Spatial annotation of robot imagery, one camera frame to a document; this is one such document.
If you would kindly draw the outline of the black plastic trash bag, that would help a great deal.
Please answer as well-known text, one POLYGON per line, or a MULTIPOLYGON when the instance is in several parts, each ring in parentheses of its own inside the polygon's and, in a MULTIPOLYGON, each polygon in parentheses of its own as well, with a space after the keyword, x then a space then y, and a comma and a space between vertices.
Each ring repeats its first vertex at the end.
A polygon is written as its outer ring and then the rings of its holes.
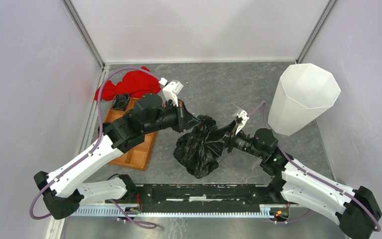
POLYGON ((217 128, 216 121, 204 115, 197 119, 199 124, 177 140, 173 156, 190 175, 201 179, 219 167, 219 156, 205 145, 208 134, 217 128))

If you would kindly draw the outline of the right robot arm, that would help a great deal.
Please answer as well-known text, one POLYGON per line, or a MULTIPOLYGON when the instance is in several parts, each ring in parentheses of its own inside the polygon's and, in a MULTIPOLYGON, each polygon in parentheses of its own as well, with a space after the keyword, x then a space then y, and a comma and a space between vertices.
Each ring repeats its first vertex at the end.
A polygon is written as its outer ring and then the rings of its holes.
POLYGON ((267 190, 271 202, 304 206, 333 221, 352 239, 368 239, 381 231, 382 212, 370 189, 354 189, 324 177, 281 149, 272 130, 260 128, 250 136, 239 131, 239 123, 241 119, 212 127, 205 145, 218 155, 239 149, 260 158, 262 169, 273 176, 267 190))

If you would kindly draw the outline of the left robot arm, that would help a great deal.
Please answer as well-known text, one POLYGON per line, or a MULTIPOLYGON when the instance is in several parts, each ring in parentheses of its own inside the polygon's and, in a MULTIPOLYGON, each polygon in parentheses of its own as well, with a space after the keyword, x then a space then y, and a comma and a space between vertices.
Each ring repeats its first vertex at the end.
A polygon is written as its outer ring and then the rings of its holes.
POLYGON ((183 132, 198 123, 183 101, 163 102, 159 95, 145 94, 122 117, 101 125, 97 140, 85 151, 53 172, 40 171, 34 176, 49 215, 59 220, 81 206, 100 201, 132 202, 136 189, 132 182, 126 182, 126 176, 96 183, 84 181, 110 161, 143 143, 147 134, 167 128, 183 132))

